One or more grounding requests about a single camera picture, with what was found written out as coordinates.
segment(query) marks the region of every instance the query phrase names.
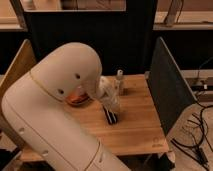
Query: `wire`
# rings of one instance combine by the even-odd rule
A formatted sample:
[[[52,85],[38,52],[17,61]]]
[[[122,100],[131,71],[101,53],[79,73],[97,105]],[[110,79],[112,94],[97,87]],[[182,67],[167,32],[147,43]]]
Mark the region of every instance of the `wire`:
[[[211,60],[213,60],[213,57],[210,57],[209,59],[205,60],[198,68],[198,71],[197,71],[197,77],[195,79],[195,82],[194,82],[194,85],[197,84],[199,78],[200,78],[200,70],[203,68],[204,65],[206,65],[207,63],[209,63]]]
[[[183,11],[183,6],[184,6],[184,0],[181,0],[181,7],[180,7],[180,11],[179,11],[178,17],[176,19],[176,23],[179,22],[180,15],[181,15],[181,13]]]

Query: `orange object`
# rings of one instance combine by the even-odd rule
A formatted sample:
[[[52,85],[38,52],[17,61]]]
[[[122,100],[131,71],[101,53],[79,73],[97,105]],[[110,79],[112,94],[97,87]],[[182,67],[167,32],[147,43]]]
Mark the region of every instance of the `orange object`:
[[[87,102],[89,99],[90,97],[83,90],[82,86],[79,86],[66,98],[66,102],[71,106],[80,106]]]

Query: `gray panel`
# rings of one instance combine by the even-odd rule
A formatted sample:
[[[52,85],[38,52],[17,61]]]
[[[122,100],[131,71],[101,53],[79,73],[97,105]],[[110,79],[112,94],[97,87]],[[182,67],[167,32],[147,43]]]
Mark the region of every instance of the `gray panel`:
[[[156,42],[148,84],[167,134],[182,111],[195,103],[196,98],[162,38]]]

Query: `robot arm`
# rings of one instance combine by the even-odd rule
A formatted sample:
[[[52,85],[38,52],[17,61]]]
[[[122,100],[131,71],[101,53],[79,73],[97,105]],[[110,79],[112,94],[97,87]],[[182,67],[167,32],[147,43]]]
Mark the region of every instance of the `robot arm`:
[[[81,43],[65,44],[16,81],[2,110],[14,130],[56,170],[129,170],[67,114],[61,102],[78,86],[111,111],[119,103],[101,77],[97,53]]]

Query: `wooden tabletop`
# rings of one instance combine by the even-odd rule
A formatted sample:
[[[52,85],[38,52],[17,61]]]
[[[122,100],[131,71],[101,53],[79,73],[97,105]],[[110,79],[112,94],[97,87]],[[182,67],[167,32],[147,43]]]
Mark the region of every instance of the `wooden tabletop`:
[[[115,155],[168,151],[144,75],[125,76],[124,83],[124,95],[120,96],[121,113],[115,125],[107,123],[102,106],[97,101],[75,108],[65,105],[65,110]],[[23,150],[20,159],[24,162],[42,160],[29,147]]]

